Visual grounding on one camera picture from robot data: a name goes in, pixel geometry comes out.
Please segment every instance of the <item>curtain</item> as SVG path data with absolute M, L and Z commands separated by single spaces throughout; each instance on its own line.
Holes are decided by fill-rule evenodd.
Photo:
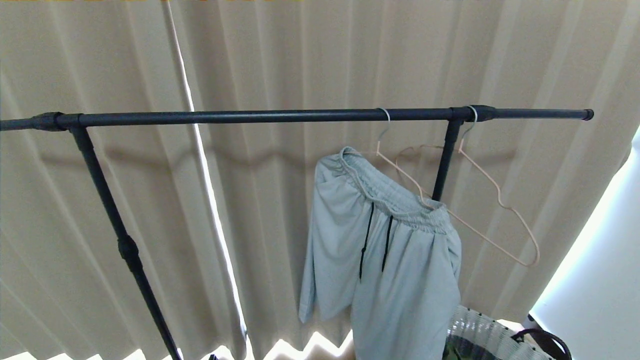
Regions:
M 298 108 L 593 108 L 579 120 L 492 120 L 466 151 L 541 244 L 523 268 L 454 222 L 462 303 L 521 320 L 571 247 L 638 127 L 634 1 L 207 1 L 1 3 L 2 119 L 45 111 Z M 99 159 L 178 347 L 244 357 L 221 239 L 257 359 L 314 331 L 339 345 L 348 313 L 302 325 L 298 297 L 314 167 L 345 145 L 371 150 L 386 124 L 200 127 L 221 229 L 191 126 L 92 128 Z M 381 150 L 441 145 L 445 122 L 391 125 Z M 1 137 L 0 356 L 122 359 L 166 350 L 116 251 L 68 133 Z M 398 164 L 432 188 L 440 153 Z M 411 190 L 390 167 L 383 172 Z M 492 185 L 454 157 L 443 201 L 522 259 L 532 247 Z

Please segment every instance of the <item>garment rack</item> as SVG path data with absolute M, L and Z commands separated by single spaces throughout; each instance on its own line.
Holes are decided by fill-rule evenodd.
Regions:
M 439 201 L 444 190 L 454 145 L 458 140 L 460 126 L 464 122 L 484 122 L 491 119 L 581 119 L 591 120 L 593 110 L 551 110 L 551 109 L 497 109 L 486 105 L 473 105 L 477 119 L 470 107 L 440 109 L 388 109 L 391 121 L 405 120 L 448 120 L 438 175 L 433 188 L 433 200 Z M 104 177 L 100 162 L 93 150 L 87 127 L 129 126 L 129 125 L 170 125 L 170 124 L 247 124 L 259 122 L 342 122 L 342 121 L 387 121 L 387 114 L 381 109 L 362 110 L 283 110 L 283 111 L 196 111 L 158 113 L 104 113 L 104 114 L 64 114 L 44 113 L 28 119 L 0 121 L 0 131 L 39 129 L 44 131 L 69 130 L 82 152 L 93 183 L 100 195 L 102 205 L 111 221 L 118 238 L 118 250 L 127 263 L 138 284 L 142 297 L 147 303 L 164 344 L 173 360 L 180 360 L 177 347 L 138 255 L 138 246 L 129 236 L 122 222 L 120 212 L 109 185 Z

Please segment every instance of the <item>gray shorts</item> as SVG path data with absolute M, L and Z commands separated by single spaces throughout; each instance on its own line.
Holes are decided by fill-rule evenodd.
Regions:
M 460 302 L 461 245 L 446 207 L 419 197 L 346 147 L 321 159 L 300 295 L 327 320 L 351 305 L 356 357 L 441 359 Z

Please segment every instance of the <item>wire hanger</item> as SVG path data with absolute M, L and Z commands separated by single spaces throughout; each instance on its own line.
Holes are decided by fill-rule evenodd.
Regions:
M 493 178 L 487 174 L 486 171 L 484 171 L 484 169 L 482 167 L 480 167 L 480 165 L 478 165 L 469 155 L 467 155 L 467 153 L 462 149 L 462 145 L 464 145 L 465 143 L 465 136 L 469 133 L 469 131 L 471 131 L 471 129 L 474 128 L 474 126 L 476 126 L 477 120 L 478 120 L 478 112 L 476 111 L 476 109 L 471 106 L 471 105 L 467 105 L 467 107 L 469 107 L 471 110 L 473 110 L 474 112 L 474 123 L 473 125 L 471 125 L 470 128 L 468 128 L 463 134 L 462 134 L 462 138 L 460 139 L 460 146 L 458 147 L 458 154 L 461 154 L 462 156 L 464 156 L 467 160 L 469 160 L 469 162 L 471 163 L 471 165 L 473 165 L 476 169 L 480 170 L 480 172 L 487 178 L 489 179 L 489 181 L 491 181 L 491 184 L 493 184 L 493 186 L 495 187 L 496 191 L 497 191 L 497 202 L 498 205 L 506 210 L 511 211 L 512 213 L 514 213 L 518 219 L 520 220 L 520 222 L 522 223 L 522 225 L 524 226 L 524 228 L 527 230 L 527 233 L 529 233 L 529 237 L 531 238 L 531 241 L 533 242 L 533 246 L 536 250 L 536 257 L 534 258 L 534 260 L 530 263 L 524 263 L 522 260 L 518 259 L 516 256 L 512 255 L 512 253 L 508 252 L 507 250 L 505 250 L 503 247 L 501 247 L 500 245 L 496 244 L 495 242 L 493 242 L 491 239 L 489 239 L 488 237 L 486 237 L 483 233 L 480 233 L 478 230 L 474 229 L 471 225 L 469 225 L 466 221 L 462 220 L 458 215 L 454 214 L 451 210 L 447 209 L 447 211 L 449 212 L 449 214 L 451 214 L 451 216 L 453 216 L 454 218 L 456 218 L 458 221 L 460 221 L 464 226 L 468 227 L 471 231 L 473 231 L 474 233 L 476 233 L 478 236 L 480 236 L 484 241 L 487 241 L 488 243 L 490 243 L 491 245 L 493 245 L 494 247 L 496 247 L 498 250 L 502 251 L 503 253 L 505 253 L 507 256 L 509 256 L 511 259 L 515 260 L 517 263 L 526 266 L 527 268 L 530 267 L 534 267 L 538 264 L 538 262 L 540 262 L 540 246 L 538 245 L 538 241 L 536 240 L 536 237 L 533 235 L 533 232 L 531 231 L 531 228 L 529 228 L 529 225 L 527 225 L 527 222 L 522 218 L 522 215 L 518 212 L 518 210 L 512 208 L 511 206 L 506 206 L 504 205 L 504 203 L 502 202 L 502 191 L 500 190 L 500 186 L 498 185 L 498 183 L 496 183 L 495 180 L 493 180 Z M 402 150 L 401 152 L 398 153 L 398 155 L 395 158 L 395 164 L 397 166 L 397 159 L 400 155 L 402 155 L 402 153 L 404 151 L 407 151 L 408 149 L 412 149 L 415 152 L 419 152 L 421 148 L 423 147 L 429 147 L 429 148 L 434 148 L 434 149 L 442 149 L 442 146 L 434 146 L 434 145 L 420 145 L 418 147 L 418 149 L 415 149 L 414 147 L 407 147 L 406 149 Z
M 380 152 L 380 142 L 382 141 L 382 136 L 391 127 L 391 115 L 389 115 L 389 112 L 387 111 L 387 109 L 384 109 L 384 108 L 378 108 L 378 109 L 384 111 L 385 114 L 387 114 L 387 128 L 384 129 L 382 133 L 380 133 L 380 135 L 378 136 L 378 143 L 376 144 L 376 150 L 375 151 L 345 151 L 344 153 L 345 154 L 374 154 L 376 156 L 381 157 L 383 160 L 389 163 L 389 165 L 393 166 L 394 168 L 396 168 L 397 171 L 402 173 L 402 175 L 406 176 L 407 179 L 409 179 L 418 188 L 418 191 L 420 192 L 420 201 L 423 205 L 425 205 L 429 209 L 435 210 L 435 208 L 432 205 L 429 205 L 427 201 L 424 199 L 424 194 L 426 193 L 426 191 L 424 191 L 424 189 L 420 186 L 420 184 L 414 178 L 412 178 L 409 174 L 407 174 L 403 169 L 401 169 L 397 165 L 397 163 L 394 163 L 393 161 L 389 160 L 386 156 L 382 155 L 382 153 Z

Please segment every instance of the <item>drawstring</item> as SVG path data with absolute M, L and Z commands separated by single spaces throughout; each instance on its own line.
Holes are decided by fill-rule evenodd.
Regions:
M 371 203 L 371 214 L 369 215 L 369 225 L 367 225 L 367 236 L 364 238 L 364 247 L 362 247 L 362 255 L 360 255 L 360 273 L 358 278 L 362 280 L 362 262 L 364 261 L 364 252 L 367 250 L 367 240 L 369 239 L 369 230 L 371 229 L 371 219 L 373 219 L 373 202 Z
M 385 271 L 385 263 L 387 262 L 387 253 L 389 252 L 389 235 L 391 234 L 391 223 L 394 221 L 394 216 L 389 217 L 389 227 L 387 228 L 387 243 L 385 244 L 385 255 L 382 257 L 382 271 Z

